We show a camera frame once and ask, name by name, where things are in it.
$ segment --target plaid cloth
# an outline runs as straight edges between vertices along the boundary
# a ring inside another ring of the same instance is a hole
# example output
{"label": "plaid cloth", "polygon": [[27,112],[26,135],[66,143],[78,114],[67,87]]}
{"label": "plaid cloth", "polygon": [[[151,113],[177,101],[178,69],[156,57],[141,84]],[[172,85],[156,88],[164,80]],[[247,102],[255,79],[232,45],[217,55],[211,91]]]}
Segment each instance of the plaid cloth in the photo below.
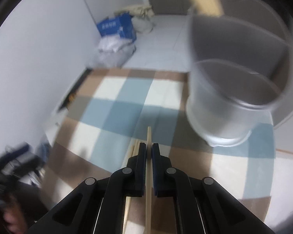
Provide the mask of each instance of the plaid cloth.
{"label": "plaid cloth", "polygon": [[[271,117],[235,147],[210,147],[190,127],[187,74],[147,70],[94,70],[84,81],[58,133],[46,167],[43,198],[59,202],[87,177],[102,179],[122,167],[135,139],[152,141],[188,176],[211,176],[264,221],[275,147]],[[172,198],[152,199],[153,232],[174,233]],[[132,198],[126,233],[143,233],[144,198]]]}

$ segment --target blue box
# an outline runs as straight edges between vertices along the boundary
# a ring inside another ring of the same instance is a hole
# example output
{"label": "blue box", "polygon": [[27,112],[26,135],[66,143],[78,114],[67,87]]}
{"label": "blue box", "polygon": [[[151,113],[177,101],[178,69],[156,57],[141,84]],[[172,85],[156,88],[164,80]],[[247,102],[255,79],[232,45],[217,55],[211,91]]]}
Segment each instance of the blue box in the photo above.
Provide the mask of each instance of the blue box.
{"label": "blue box", "polygon": [[96,26],[102,37],[105,35],[119,34],[121,38],[132,39],[132,42],[137,39],[129,13],[121,14],[112,19],[107,18]]}

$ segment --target hand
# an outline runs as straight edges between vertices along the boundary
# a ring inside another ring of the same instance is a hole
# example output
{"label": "hand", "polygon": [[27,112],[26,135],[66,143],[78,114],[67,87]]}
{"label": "hand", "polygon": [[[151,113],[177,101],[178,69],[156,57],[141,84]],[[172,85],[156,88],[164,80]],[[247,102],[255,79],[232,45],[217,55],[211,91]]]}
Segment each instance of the hand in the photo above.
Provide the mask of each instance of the hand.
{"label": "hand", "polygon": [[11,204],[3,209],[3,219],[7,222],[7,228],[13,234],[24,234],[27,224],[17,200],[11,195]]}

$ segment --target tile floor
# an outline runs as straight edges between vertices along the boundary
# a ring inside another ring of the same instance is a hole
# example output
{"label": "tile floor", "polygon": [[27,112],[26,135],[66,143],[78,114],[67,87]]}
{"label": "tile floor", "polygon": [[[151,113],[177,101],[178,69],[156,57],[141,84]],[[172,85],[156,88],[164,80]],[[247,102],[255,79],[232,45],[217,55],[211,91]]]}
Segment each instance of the tile floor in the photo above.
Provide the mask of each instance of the tile floor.
{"label": "tile floor", "polygon": [[123,68],[189,71],[187,16],[158,15],[148,34],[137,36],[137,50]]}

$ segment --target tablecloth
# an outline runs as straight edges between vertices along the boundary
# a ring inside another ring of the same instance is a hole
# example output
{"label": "tablecloth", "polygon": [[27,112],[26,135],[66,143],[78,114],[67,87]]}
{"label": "tablecloth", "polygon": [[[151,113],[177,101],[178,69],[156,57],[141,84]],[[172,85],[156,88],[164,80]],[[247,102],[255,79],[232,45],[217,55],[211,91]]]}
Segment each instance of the tablecloth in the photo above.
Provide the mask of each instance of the tablecloth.
{"label": "tablecloth", "polygon": [[[188,176],[213,177],[264,221],[272,185],[275,146],[271,117],[235,147],[210,147],[190,127],[185,104],[188,75],[149,70],[94,70],[69,107],[51,151],[42,184],[49,206],[87,177],[106,178],[122,167],[135,139],[152,142]],[[152,199],[152,229],[174,233],[172,198]],[[126,233],[142,233],[144,198],[131,201]]]}

